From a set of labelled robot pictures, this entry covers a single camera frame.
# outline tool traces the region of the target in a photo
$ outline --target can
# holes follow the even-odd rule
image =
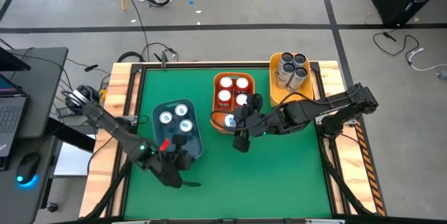
[[[304,67],[306,60],[307,60],[307,58],[306,58],[305,55],[303,55],[303,54],[296,54],[293,57],[293,65],[295,66],[295,68]]]
[[[302,83],[306,80],[307,70],[305,68],[297,68],[292,75],[291,81],[287,85],[289,92],[297,91]]]
[[[217,105],[221,109],[230,109],[231,105],[231,92],[227,90],[221,90],[217,94]]]
[[[278,74],[278,77],[277,77],[277,87],[278,88],[284,89],[287,87],[288,81],[292,78],[294,70],[295,70],[295,67],[293,67],[293,64],[284,64],[282,66],[282,70]]]
[[[178,116],[184,116],[188,113],[188,107],[184,104],[179,104],[174,109],[175,114]]]
[[[236,94],[246,94],[249,91],[249,81],[245,77],[236,80]]]
[[[235,104],[236,107],[243,106],[246,103],[247,103],[247,95],[245,95],[245,94],[237,95],[236,104]]]
[[[281,55],[281,59],[279,60],[278,68],[277,68],[277,75],[281,72],[282,66],[284,64],[291,64],[293,63],[293,56],[292,54],[285,52]]]
[[[231,128],[236,127],[235,116],[232,114],[225,115],[224,123],[225,123],[226,127],[231,127]]]
[[[173,115],[170,112],[162,112],[160,114],[160,122],[168,129],[172,130],[175,128],[175,123],[173,121]]]
[[[191,120],[189,119],[184,119],[180,122],[180,130],[181,132],[186,135],[186,136],[191,136],[192,135],[192,129],[193,129],[193,122],[191,122]]]
[[[229,90],[233,89],[233,80],[231,77],[223,77],[219,81],[219,90]]]

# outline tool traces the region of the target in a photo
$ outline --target white can lid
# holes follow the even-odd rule
[[[188,107],[184,104],[179,104],[175,107],[175,114],[184,116],[188,112]]]
[[[169,123],[171,120],[173,120],[173,115],[170,112],[162,112],[160,114],[160,122],[163,124]]]
[[[236,97],[236,103],[238,105],[245,105],[247,103],[247,95],[245,94],[239,94]]]
[[[189,119],[185,119],[185,120],[182,120],[182,121],[180,122],[180,130],[181,130],[182,132],[187,133],[187,132],[189,132],[192,128],[193,128],[193,122],[191,122],[191,120],[189,120]]]
[[[249,86],[249,81],[245,77],[239,77],[236,81],[236,85],[239,88],[247,88]]]
[[[235,116],[232,114],[227,114],[225,116],[225,126],[226,127],[236,127]]]
[[[231,99],[231,92],[227,90],[221,90],[219,91],[219,94],[217,96],[222,101],[229,101]]]
[[[233,85],[233,80],[230,77],[221,78],[220,84],[222,87],[228,88]]]

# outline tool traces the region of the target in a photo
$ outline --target concrete floor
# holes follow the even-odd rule
[[[121,0],[13,0],[3,19],[5,28],[73,28],[139,26],[133,7],[126,12]],[[330,0],[338,24],[381,23],[370,0]],[[146,26],[204,24],[313,24],[319,29],[238,29],[150,31],[150,42],[176,49],[182,61],[267,60],[274,52],[304,52],[312,60],[337,60],[337,50],[323,0],[174,0],[165,8],[138,3]],[[447,23],[447,1],[431,0],[411,23]],[[1,33],[13,47],[68,47],[69,57],[110,70],[125,51],[141,51],[141,32]],[[368,86],[379,102],[365,117],[367,133],[383,191],[388,215],[447,219],[447,81],[434,71],[418,72],[403,55],[390,57],[372,41],[377,30],[341,30],[342,45],[354,82]],[[407,34],[415,36],[423,53],[414,63],[421,68],[447,64],[447,29],[407,29],[393,33],[398,40],[378,38],[390,51],[398,51]],[[65,66],[74,86],[99,85],[101,74],[82,73],[81,67]],[[85,180],[54,182],[50,199],[63,204],[58,214],[40,212],[37,223],[73,220],[77,216]],[[67,191],[58,197],[57,191]]]

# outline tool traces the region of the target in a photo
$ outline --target black desk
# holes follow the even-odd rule
[[[26,49],[10,52],[23,55]],[[67,54],[68,49],[64,47],[31,49],[27,52],[27,56],[47,59],[60,66],[64,66]],[[32,223],[38,208],[46,206],[52,183],[49,171],[55,165],[57,140],[90,152],[94,149],[93,139],[49,118],[62,69],[40,59],[25,57],[23,61],[31,66],[31,70],[17,71],[11,81],[20,85],[30,97],[18,137],[7,158],[8,170],[0,171],[0,199],[3,200],[0,207],[1,223]],[[1,74],[10,78],[13,72]],[[41,155],[37,182],[29,187],[20,186],[15,180],[15,171],[23,156],[34,151]]]

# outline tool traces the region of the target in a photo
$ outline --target orange bin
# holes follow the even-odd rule
[[[230,104],[230,109],[228,112],[231,112],[235,109],[235,104],[236,104],[236,97],[234,96],[235,92],[235,84],[236,84],[236,80],[239,77],[245,77],[248,81],[249,81],[249,90],[247,92],[247,94],[254,94],[255,92],[255,87],[254,87],[254,79],[252,76],[246,74],[246,73],[219,73],[214,77],[214,95],[213,95],[213,99],[212,99],[212,110],[220,110],[220,108],[217,105],[217,94],[219,93],[219,81],[221,78],[223,77],[231,77],[231,79],[233,80],[233,91],[231,92],[231,104]],[[224,126],[224,119],[225,119],[225,113],[215,113],[213,114],[213,118],[222,126]],[[211,121],[211,124],[220,132],[223,134],[233,134],[232,132],[223,129],[222,127],[216,125],[213,121]]]
[[[277,106],[281,100],[283,100],[287,95],[289,95],[289,92],[287,89],[280,89],[277,87],[277,76],[276,71],[278,69],[279,61],[281,60],[283,52],[274,53],[272,57],[270,57],[270,104],[272,107]],[[298,88],[297,92],[302,93],[303,95],[307,96],[310,99],[314,99],[314,90],[312,88],[312,81],[310,78],[310,63],[309,59],[307,59],[304,68],[307,70],[307,77],[306,80],[302,83],[301,87]],[[285,102],[290,101],[297,101],[304,99],[302,96],[299,95],[292,95],[290,98],[287,98]]]

